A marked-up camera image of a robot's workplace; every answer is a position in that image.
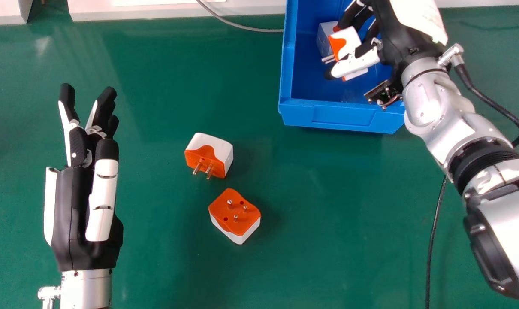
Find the orange and white plug adapter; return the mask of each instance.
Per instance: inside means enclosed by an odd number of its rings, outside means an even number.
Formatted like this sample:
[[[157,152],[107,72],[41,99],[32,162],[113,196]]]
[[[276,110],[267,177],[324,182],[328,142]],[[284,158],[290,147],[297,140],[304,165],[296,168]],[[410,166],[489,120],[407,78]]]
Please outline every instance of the orange and white plug adapter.
[[[207,179],[225,178],[232,164],[232,145],[208,134],[195,133],[185,149],[185,161],[193,168],[193,175],[205,172]]]
[[[260,226],[260,210],[232,188],[227,188],[210,206],[210,219],[232,242],[242,245]]]

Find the robotic arm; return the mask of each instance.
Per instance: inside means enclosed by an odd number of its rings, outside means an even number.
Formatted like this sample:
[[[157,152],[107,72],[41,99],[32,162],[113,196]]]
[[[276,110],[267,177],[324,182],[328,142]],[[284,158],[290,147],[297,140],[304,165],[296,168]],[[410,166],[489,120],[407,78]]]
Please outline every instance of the robotic arm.
[[[519,154],[514,149],[519,137],[509,142],[475,113],[471,101],[450,80],[452,66],[469,89],[496,105],[474,88],[461,46],[444,51],[448,38],[433,0],[355,0],[338,24],[342,30],[332,36],[356,33],[354,26],[362,26],[365,15],[372,14],[374,29],[360,45],[344,46],[344,55],[336,57],[342,44],[332,44],[336,63],[327,76],[348,76],[362,70],[362,63],[381,61],[393,67],[391,79],[367,92],[366,98],[383,107],[402,97],[407,130],[425,141],[463,198],[464,227],[487,283],[519,299]],[[378,31],[381,39],[376,39]]]
[[[115,215],[118,145],[116,92],[106,88],[80,127],[75,90],[61,86],[58,102],[67,167],[46,168],[44,237],[61,272],[60,286],[38,291],[43,309],[99,309],[111,305],[112,269],[122,246],[123,226]]]

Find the blue plastic bin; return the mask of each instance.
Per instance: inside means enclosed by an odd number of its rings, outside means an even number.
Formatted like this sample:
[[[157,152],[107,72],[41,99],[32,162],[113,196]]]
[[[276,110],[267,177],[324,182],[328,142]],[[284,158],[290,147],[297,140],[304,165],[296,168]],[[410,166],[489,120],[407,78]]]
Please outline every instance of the blue plastic bin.
[[[404,123],[402,101],[384,112],[364,93],[387,79],[391,68],[377,64],[349,82],[326,80],[317,49],[320,23],[338,20],[350,0],[287,0],[279,113],[285,125],[395,133]],[[366,29],[359,32],[364,37]]]

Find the green table surface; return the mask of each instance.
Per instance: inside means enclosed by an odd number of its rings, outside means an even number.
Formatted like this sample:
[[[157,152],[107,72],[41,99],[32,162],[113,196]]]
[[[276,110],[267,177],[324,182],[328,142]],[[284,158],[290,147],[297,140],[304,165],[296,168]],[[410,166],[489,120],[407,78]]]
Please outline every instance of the green table surface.
[[[479,88],[519,115],[519,6],[442,15]],[[285,127],[277,113],[281,41],[213,18],[73,23],[55,0],[35,5],[28,25],[0,27],[0,308],[39,308],[38,288],[60,283],[42,200],[45,167],[65,163],[62,82],[76,88],[82,119],[105,86],[118,91],[125,234],[115,309],[422,308],[442,172],[404,128],[377,135]],[[183,150],[195,132],[234,145],[228,178],[192,176]],[[227,187],[262,212],[242,246],[208,217]],[[449,186],[432,308],[519,308],[485,284],[464,213]]]

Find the white cable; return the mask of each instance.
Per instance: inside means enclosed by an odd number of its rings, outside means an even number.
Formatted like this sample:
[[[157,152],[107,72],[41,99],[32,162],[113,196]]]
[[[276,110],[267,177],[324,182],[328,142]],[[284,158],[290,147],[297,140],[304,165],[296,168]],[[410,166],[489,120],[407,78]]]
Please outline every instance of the white cable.
[[[220,20],[222,23],[228,24],[233,27],[237,27],[239,29],[248,30],[248,31],[254,31],[256,33],[283,33],[284,29],[262,29],[262,28],[254,28],[254,27],[248,27],[244,25],[236,24],[232,21],[224,19],[222,16],[219,16],[216,12],[214,12],[211,8],[206,6],[202,0],[196,0],[200,6],[202,6],[205,10],[207,10],[212,16]]]

